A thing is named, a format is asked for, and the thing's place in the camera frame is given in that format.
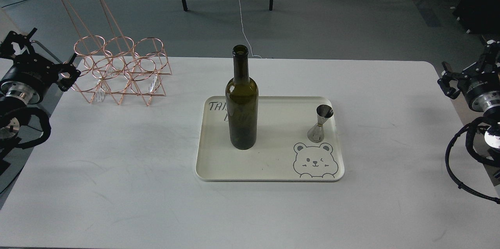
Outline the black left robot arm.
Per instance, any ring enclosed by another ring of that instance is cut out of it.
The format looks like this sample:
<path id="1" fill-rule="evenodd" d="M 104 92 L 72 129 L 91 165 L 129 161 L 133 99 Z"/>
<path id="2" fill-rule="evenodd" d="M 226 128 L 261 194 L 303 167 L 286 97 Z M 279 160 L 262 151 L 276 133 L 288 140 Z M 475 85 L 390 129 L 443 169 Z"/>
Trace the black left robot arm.
<path id="1" fill-rule="evenodd" d="M 51 85 L 56 84 L 61 91 L 68 91 L 82 74 L 73 63 L 77 54 L 65 63 L 54 63 L 36 53 L 32 45 L 35 33 L 36 28 L 28 34 L 11 30 L 1 43 L 1 58 L 12 60 L 12 66 L 1 79 L 1 172 L 10 166 L 5 157 L 13 149 L 32 148 L 50 137 L 49 116 L 36 105 L 43 101 Z M 20 128 L 27 126 L 32 116 L 39 119 L 41 135 L 23 142 L 18 135 Z"/>

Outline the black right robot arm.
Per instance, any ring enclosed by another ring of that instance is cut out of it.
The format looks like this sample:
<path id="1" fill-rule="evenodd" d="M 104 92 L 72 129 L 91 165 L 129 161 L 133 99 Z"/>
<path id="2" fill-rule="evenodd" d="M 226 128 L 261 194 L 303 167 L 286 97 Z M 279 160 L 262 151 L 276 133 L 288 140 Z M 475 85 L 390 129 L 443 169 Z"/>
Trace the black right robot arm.
<path id="1" fill-rule="evenodd" d="M 443 94 L 457 99 L 463 94 L 470 110 L 482 113 L 465 124 L 450 140 L 445 150 L 445 167 L 452 181 L 461 190 L 481 199 L 499 203 L 499 198 L 482 194 L 467 186 L 452 172 L 450 153 L 457 139 L 465 135 L 465 148 L 477 162 L 499 168 L 499 42 L 486 42 L 477 62 L 461 72 L 452 71 L 450 65 L 442 62 L 443 72 L 437 81 Z"/>

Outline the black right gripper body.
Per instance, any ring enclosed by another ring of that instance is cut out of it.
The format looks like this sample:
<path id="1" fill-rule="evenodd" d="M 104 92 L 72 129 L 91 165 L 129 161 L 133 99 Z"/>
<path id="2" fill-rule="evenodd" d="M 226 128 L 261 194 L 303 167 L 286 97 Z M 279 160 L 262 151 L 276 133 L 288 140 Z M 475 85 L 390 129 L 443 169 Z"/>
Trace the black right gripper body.
<path id="1" fill-rule="evenodd" d="M 456 99 L 463 94 L 474 100 L 485 93 L 499 92 L 499 42 L 490 40 L 477 62 L 457 73 L 448 63 L 442 62 L 443 74 L 437 83 L 444 95 Z"/>

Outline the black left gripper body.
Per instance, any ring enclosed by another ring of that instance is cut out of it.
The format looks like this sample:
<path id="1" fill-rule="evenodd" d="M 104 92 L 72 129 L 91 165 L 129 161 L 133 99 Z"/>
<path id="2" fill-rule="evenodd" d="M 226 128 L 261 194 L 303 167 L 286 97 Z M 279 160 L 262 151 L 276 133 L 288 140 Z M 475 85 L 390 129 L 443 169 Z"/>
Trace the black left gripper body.
<path id="1" fill-rule="evenodd" d="M 35 52 L 28 35 L 11 30 L 1 42 L 1 58 L 12 60 L 13 64 L 1 79 L 1 91 L 7 92 L 14 84 L 23 83 L 35 92 L 47 92 L 52 84 L 61 91 L 68 91 L 82 74 L 73 62 L 74 54 L 66 63 L 54 63 Z"/>

